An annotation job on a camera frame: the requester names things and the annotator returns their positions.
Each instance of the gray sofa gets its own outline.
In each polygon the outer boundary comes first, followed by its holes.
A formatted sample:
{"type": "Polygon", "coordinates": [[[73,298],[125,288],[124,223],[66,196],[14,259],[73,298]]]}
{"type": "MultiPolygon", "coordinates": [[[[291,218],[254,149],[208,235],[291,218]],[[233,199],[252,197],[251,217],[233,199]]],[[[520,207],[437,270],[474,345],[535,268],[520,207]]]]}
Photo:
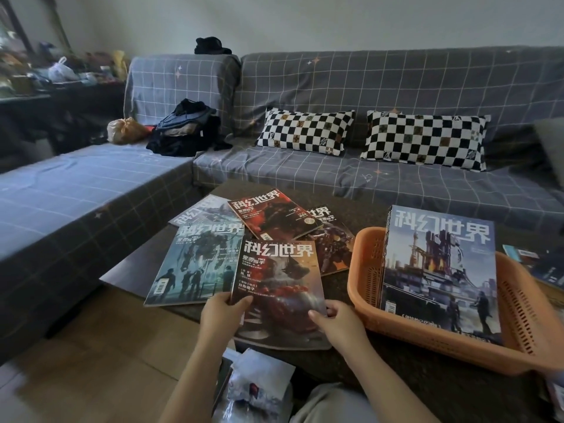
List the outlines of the gray sofa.
{"type": "Polygon", "coordinates": [[[195,158],[89,147],[0,175],[0,363],[98,278],[227,178],[561,231],[564,192],[531,123],[564,115],[564,48],[165,55],[136,58],[125,115],[154,125],[180,100],[218,110],[234,147],[195,158]],[[254,147],[266,107],[356,110],[342,157],[254,147]],[[366,111],[490,114],[487,172],[359,158],[366,111]]]}

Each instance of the orange plastic basket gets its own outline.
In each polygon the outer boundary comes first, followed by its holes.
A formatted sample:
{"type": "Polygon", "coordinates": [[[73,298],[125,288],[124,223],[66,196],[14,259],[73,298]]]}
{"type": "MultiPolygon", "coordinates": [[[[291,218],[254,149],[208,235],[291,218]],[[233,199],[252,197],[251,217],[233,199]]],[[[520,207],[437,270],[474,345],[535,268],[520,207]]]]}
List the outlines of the orange plastic basket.
{"type": "Polygon", "coordinates": [[[367,329],[508,376],[564,370],[564,325],[527,270],[499,252],[497,297],[505,347],[378,309],[385,234],[382,227],[361,230],[352,253],[347,289],[367,329]]]}

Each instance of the black and white cushion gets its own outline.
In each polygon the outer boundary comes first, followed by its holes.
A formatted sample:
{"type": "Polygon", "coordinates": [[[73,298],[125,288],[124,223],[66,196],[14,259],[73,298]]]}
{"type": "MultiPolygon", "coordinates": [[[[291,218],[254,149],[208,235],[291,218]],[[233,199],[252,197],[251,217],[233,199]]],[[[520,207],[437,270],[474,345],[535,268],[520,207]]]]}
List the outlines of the black and white cushion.
{"type": "Polygon", "coordinates": [[[272,108],[256,145],[339,156],[351,130],[354,110],[341,113],[298,113],[272,108]]]}
{"type": "Polygon", "coordinates": [[[483,139],[490,116],[368,112],[361,158],[485,171],[483,139]]]}

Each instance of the pillow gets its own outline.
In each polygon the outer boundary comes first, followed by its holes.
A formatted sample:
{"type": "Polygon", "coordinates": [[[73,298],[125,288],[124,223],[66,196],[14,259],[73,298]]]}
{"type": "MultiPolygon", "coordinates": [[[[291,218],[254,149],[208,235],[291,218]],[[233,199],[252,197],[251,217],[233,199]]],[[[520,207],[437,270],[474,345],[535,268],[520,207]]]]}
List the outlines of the pillow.
{"type": "Polygon", "coordinates": [[[537,120],[533,124],[558,184],[564,187],[564,117],[537,120]]]}
{"type": "Polygon", "coordinates": [[[266,112],[264,128],[255,144],[338,156],[354,114],[354,110],[313,114],[272,108],[266,112]]]}
{"type": "Polygon", "coordinates": [[[485,171],[483,139],[490,116],[368,112],[361,158],[485,171]]]}

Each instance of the coffee table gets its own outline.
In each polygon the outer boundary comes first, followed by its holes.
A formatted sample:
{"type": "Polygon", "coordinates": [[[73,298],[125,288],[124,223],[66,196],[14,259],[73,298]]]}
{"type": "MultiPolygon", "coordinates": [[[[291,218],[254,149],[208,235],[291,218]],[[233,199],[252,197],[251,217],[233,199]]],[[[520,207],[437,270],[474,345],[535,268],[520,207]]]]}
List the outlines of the coffee table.
{"type": "MultiPolygon", "coordinates": [[[[212,192],[227,199],[238,199],[262,194],[271,188],[266,184],[228,180],[212,192]]],[[[367,205],[323,192],[310,194],[283,190],[306,209],[327,205],[354,234],[365,227],[384,227],[386,224],[389,206],[378,201],[367,205]]],[[[176,230],[170,225],[163,228],[101,280],[145,299],[176,230]]],[[[544,252],[564,243],[558,236],[540,236],[504,226],[497,226],[495,234],[498,251],[503,251],[503,244],[511,244],[544,252]]],[[[350,303],[347,279],[348,272],[323,277],[325,297],[350,303]]],[[[199,322],[203,305],[163,308],[199,322]]],[[[551,421],[546,404],[538,398],[533,374],[506,377],[383,335],[368,332],[368,336],[382,358],[443,423],[551,421]]],[[[237,344],[239,351],[245,347],[242,343],[237,344]]],[[[341,381],[359,387],[356,377],[334,349],[313,352],[257,349],[295,365],[298,373],[305,373],[317,382],[341,381]]]]}

